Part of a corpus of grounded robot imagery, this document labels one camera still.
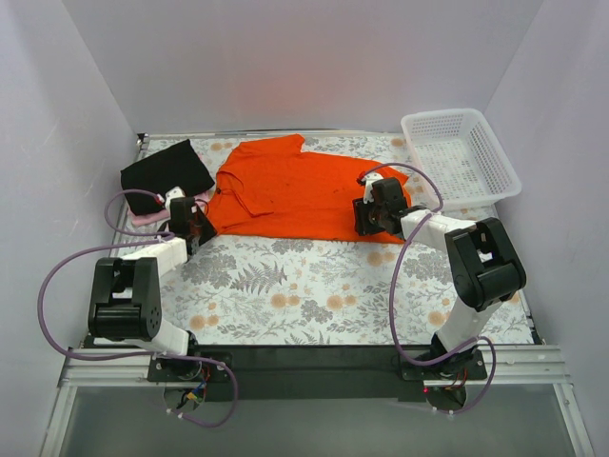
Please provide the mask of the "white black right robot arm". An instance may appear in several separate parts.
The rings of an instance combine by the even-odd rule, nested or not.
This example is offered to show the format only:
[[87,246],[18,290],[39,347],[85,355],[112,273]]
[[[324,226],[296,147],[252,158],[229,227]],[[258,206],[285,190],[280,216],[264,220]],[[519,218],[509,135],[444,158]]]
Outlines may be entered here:
[[387,233],[403,239],[403,249],[417,242],[448,256],[457,299],[428,352],[414,359],[400,344],[394,315],[399,267],[394,268],[389,290],[389,325],[404,360],[452,378],[464,368],[463,354],[473,350],[493,313],[525,286],[521,260],[497,218],[465,221],[437,209],[409,206],[399,181],[376,172],[361,176],[358,184],[364,187],[363,197],[353,201],[359,235]]

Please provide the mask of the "orange t shirt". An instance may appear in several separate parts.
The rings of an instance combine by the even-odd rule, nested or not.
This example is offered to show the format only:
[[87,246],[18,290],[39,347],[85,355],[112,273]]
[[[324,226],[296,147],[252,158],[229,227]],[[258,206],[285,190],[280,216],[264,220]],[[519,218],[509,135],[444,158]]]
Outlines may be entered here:
[[220,235],[399,244],[387,233],[360,236],[352,201],[376,161],[303,151],[303,136],[247,141],[216,174],[207,216]]

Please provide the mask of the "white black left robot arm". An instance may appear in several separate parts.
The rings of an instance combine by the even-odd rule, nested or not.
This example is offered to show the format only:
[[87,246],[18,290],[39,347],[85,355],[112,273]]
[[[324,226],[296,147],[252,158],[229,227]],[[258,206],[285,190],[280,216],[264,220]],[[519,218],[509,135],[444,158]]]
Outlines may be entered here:
[[203,359],[189,348],[190,334],[163,317],[160,280],[185,264],[217,231],[201,209],[204,200],[174,188],[163,202],[174,237],[96,263],[88,330],[97,339],[172,354],[169,368],[179,379],[190,381],[201,373]]

